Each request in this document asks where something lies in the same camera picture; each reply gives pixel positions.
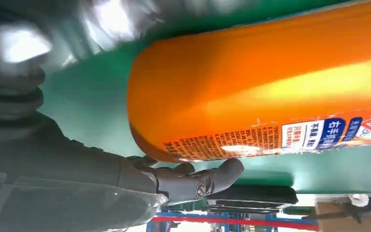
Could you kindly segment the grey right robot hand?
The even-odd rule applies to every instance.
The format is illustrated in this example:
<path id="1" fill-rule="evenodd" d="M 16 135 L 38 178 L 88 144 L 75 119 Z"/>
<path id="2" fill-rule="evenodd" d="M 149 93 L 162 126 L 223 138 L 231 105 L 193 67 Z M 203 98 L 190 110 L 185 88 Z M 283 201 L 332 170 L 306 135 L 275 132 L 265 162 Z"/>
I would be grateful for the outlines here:
<path id="1" fill-rule="evenodd" d="M 161 205 L 228 189 L 238 159 L 196 172 L 154 169 L 66 137 L 38 110 L 42 65 L 87 60 L 135 40 L 154 4 L 117 0 L 0 0 L 0 232 L 113 232 L 149 222 Z"/>

